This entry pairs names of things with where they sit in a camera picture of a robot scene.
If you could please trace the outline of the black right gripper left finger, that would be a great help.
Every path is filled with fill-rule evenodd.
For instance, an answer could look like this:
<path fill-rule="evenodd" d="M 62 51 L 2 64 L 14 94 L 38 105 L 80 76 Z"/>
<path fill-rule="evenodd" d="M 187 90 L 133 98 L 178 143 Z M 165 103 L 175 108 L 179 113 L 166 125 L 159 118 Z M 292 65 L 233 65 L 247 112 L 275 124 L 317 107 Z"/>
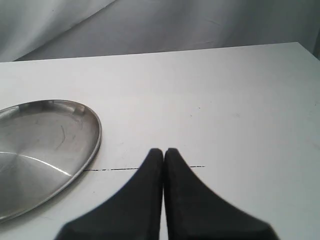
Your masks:
<path fill-rule="evenodd" d="M 157 240 L 163 199 L 163 152 L 152 148 L 111 198 L 66 223 L 57 240 Z"/>

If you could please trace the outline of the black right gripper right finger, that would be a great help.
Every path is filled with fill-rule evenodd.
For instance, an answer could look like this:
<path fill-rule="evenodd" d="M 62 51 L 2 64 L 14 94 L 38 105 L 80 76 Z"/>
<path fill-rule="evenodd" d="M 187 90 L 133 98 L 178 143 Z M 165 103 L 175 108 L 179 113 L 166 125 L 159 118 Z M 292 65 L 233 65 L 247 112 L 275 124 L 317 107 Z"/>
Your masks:
<path fill-rule="evenodd" d="M 266 222 L 210 190 L 176 148 L 164 156 L 164 203 L 170 240 L 277 240 Z"/>

